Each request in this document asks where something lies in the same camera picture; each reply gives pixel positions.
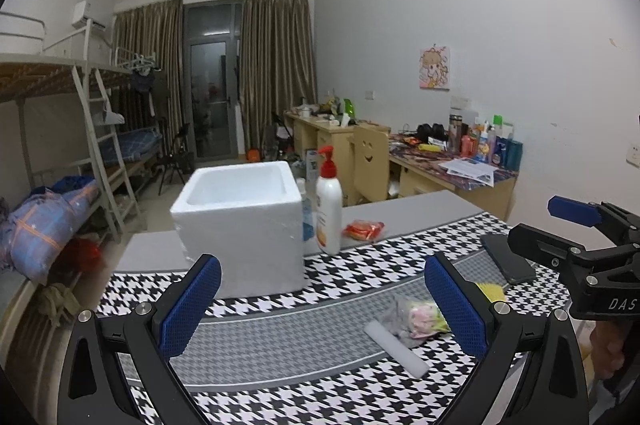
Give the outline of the right hand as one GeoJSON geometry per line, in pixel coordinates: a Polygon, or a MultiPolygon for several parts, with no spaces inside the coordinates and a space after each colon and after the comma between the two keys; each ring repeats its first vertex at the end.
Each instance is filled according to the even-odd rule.
{"type": "Polygon", "coordinates": [[[627,321],[597,321],[590,334],[594,375],[610,379],[625,362],[623,347],[631,324],[627,321]]]}

